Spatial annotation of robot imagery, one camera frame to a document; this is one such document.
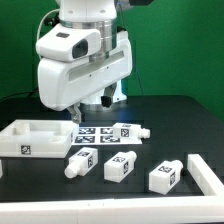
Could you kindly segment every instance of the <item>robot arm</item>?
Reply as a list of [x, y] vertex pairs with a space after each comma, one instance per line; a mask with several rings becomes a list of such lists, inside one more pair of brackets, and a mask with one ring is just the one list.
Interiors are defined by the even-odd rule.
[[[68, 110], [81, 122], [79, 103], [131, 73], [131, 46], [126, 31], [117, 33], [114, 0], [56, 0], [57, 24], [36, 44], [43, 58], [38, 85], [43, 104]], [[149, 4], [152, 0], [124, 0]]]

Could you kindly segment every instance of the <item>small white bottle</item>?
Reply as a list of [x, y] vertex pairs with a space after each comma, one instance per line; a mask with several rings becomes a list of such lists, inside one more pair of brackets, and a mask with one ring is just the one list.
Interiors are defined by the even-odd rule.
[[132, 140], [149, 138], [150, 130], [141, 128], [139, 124], [116, 123], [113, 125], [113, 137]]
[[119, 152], [104, 164], [104, 179], [120, 183], [133, 169], [135, 152]]
[[149, 190], [167, 194], [180, 180], [183, 164], [179, 160], [164, 161], [149, 173]]
[[83, 147], [69, 158], [69, 165], [65, 169], [65, 176], [74, 178], [77, 175], [85, 176], [98, 163], [98, 150]]

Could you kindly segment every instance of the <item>green wall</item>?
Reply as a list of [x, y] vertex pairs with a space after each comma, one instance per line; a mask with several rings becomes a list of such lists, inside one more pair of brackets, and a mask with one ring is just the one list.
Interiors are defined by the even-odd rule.
[[[0, 1], [0, 98], [36, 87], [36, 31], [55, 7]], [[140, 76], [145, 95], [191, 96], [224, 120], [224, 1], [155, 0], [124, 16], [136, 65], [125, 92], [142, 95]]]

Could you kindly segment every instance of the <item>cable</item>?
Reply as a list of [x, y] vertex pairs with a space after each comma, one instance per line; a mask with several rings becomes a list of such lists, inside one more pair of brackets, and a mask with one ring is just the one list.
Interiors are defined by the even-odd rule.
[[119, 8], [120, 8], [120, 12], [121, 12], [121, 20], [122, 20], [122, 24], [123, 24], [123, 27], [126, 29], [126, 26], [125, 26], [125, 20], [124, 20], [124, 12], [123, 12], [123, 9], [122, 9], [122, 6], [120, 3], [118, 3], [119, 5]]
[[48, 12], [43, 18], [42, 20], [40, 21], [40, 24], [39, 24], [39, 27], [38, 27], [38, 30], [37, 30], [37, 39], [36, 41], [38, 41], [40, 39], [40, 31], [41, 31], [41, 28], [43, 26], [43, 23], [44, 23], [44, 20], [52, 13], [55, 13], [55, 12], [59, 12], [59, 9], [54, 9], [50, 12]]
[[137, 75], [137, 78], [138, 78], [138, 84], [140, 86], [142, 96], [144, 96], [145, 93], [144, 93], [144, 90], [143, 90], [142, 79], [141, 79], [141, 76], [140, 76], [140, 73], [139, 73], [139, 70], [138, 70], [138, 67], [137, 67], [136, 63], [135, 63], [135, 71], [136, 71], [136, 75]]
[[27, 97], [31, 97], [31, 96], [33, 96], [35, 93], [38, 93], [38, 92], [39, 92], [39, 90], [37, 89], [37, 90], [31, 91], [31, 92], [14, 93], [14, 94], [12, 94], [12, 95], [3, 97], [2, 99], [0, 99], [0, 102], [6, 100], [6, 99], [8, 99], [8, 98], [14, 97], [14, 96], [20, 96], [20, 95], [25, 95], [25, 94], [28, 94]]

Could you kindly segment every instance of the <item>black tabletop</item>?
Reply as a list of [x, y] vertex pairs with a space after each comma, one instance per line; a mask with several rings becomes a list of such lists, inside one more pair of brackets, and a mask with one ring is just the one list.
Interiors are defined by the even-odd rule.
[[[0, 103], [0, 129], [16, 119], [69, 120], [67, 111], [47, 109], [39, 99], [10, 99]], [[126, 107], [86, 112], [81, 126], [112, 126], [116, 122], [151, 129], [142, 145], [95, 145], [98, 164], [84, 177], [67, 179], [68, 158], [83, 146], [72, 146], [65, 159], [1, 158], [0, 202], [58, 201], [107, 198], [203, 195], [187, 171], [188, 154], [200, 154], [224, 183], [224, 123], [190, 97], [129, 97]], [[122, 180], [104, 180], [104, 163], [117, 152], [135, 151], [135, 169]], [[166, 195], [148, 190], [149, 172], [164, 160], [184, 165], [180, 182]]]

